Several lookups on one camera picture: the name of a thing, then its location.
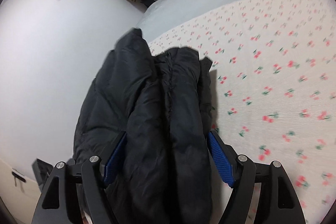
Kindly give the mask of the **black quilted puffer jacket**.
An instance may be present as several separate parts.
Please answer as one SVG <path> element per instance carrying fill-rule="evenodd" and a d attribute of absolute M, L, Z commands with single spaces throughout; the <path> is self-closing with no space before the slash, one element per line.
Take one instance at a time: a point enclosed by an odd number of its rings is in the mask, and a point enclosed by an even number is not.
<path fill-rule="evenodd" d="M 108 53 L 81 107 L 66 164 L 100 155 L 126 133 L 122 165 L 105 189 L 118 223 L 209 223 L 211 65 L 187 47 L 153 56 L 138 28 Z M 81 220 L 93 223 L 83 186 L 76 190 Z"/>

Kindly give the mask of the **cherry print bed sheet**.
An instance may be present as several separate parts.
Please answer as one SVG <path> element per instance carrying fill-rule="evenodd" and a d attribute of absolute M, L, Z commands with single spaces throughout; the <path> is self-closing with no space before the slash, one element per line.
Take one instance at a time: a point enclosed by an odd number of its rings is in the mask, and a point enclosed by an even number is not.
<path fill-rule="evenodd" d="M 150 42 L 213 61 L 213 127 L 237 153 L 280 161 L 306 223 L 335 201 L 335 1 L 240 0 Z"/>

